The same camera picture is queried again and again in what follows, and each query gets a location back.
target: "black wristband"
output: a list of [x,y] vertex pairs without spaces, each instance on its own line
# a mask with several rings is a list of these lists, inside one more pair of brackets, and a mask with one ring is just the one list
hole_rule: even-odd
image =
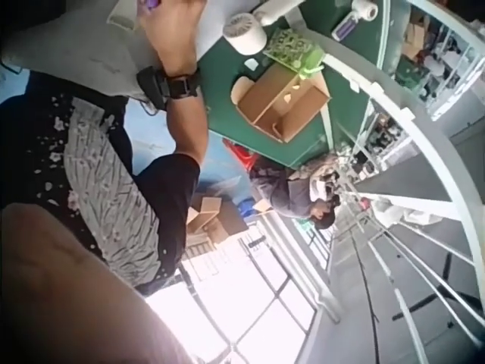
[[166,110],[168,99],[197,96],[200,73],[197,69],[194,74],[170,78],[162,69],[147,67],[136,75],[136,80],[150,102],[158,110]]

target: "green work surface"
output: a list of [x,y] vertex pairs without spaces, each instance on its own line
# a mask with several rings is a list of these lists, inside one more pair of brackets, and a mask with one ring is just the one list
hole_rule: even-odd
[[[348,14],[351,5],[350,0],[339,1],[339,7],[335,6],[335,2],[307,0],[300,5],[307,27],[325,36],[331,36],[332,29]],[[342,44],[376,63],[381,25],[381,16],[370,23],[362,21]],[[271,36],[277,27],[287,28],[288,24],[284,18],[280,19],[273,26],[265,28],[268,36]],[[244,65],[244,61],[249,58],[259,62],[254,72]],[[312,156],[328,151],[321,116],[317,115],[289,143],[278,143],[249,125],[230,101],[230,91],[239,77],[247,76],[257,80],[271,63],[263,54],[239,54],[224,38],[216,42],[199,62],[202,91],[208,106],[209,128],[285,166],[296,167]],[[354,93],[350,89],[349,81],[328,67],[323,70],[323,74],[332,98],[329,102],[329,112],[334,141],[338,143],[344,136],[335,123],[340,123],[356,135],[364,119],[368,96],[364,93]]]

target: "blue object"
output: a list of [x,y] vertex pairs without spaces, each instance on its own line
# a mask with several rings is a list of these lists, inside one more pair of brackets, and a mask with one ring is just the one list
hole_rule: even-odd
[[255,204],[256,204],[255,199],[253,198],[245,199],[239,203],[239,205],[237,206],[237,209],[239,210],[243,218],[248,218],[249,216],[258,214],[258,212],[252,208]]

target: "bright window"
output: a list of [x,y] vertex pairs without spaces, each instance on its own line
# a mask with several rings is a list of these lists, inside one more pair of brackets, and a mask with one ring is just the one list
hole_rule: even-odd
[[194,356],[214,363],[295,362],[314,309],[261,224],[184,261],[173,286],[147,299]]

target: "worker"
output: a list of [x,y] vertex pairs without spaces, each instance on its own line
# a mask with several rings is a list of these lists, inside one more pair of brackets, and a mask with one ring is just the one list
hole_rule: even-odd
[[[291,218],[308,218],[317,229],[328,229],[335,222],[335,208],[340,201],[327,189],[311,184],[312,172],[318,166],[335,162],[332,155],[314,160],[304,168],[294,171],[262,155],[249,171],[249,179],[273,209]],[[328,174],[321,178],[325,183],[338,179],[338,174]]]
[[[192,82],[205,3],[142,10],[170,82]],[[208,144],[204,102],[168,100],[175,151],[138,176],[126,104],[31,73],[25,94],[0,105],[2,362],[192,362],[142,295],[163,287],[184,251]]]

